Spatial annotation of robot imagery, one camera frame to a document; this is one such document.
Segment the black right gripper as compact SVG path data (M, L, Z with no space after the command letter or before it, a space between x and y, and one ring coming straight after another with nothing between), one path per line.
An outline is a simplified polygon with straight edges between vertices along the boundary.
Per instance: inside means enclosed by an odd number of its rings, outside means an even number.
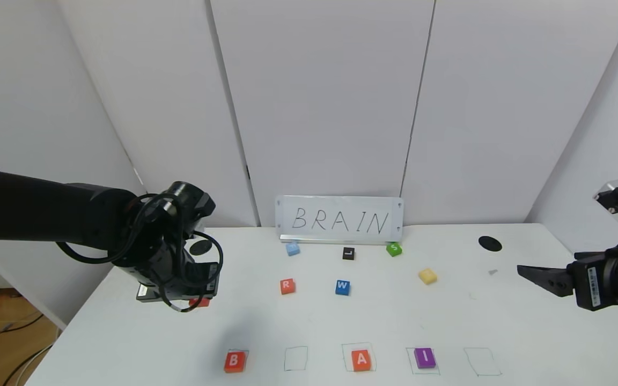
M568 269L517 265L517 274L555 296L572 296L577 305L597 311L618 306L618 245L606 251L574 253Z

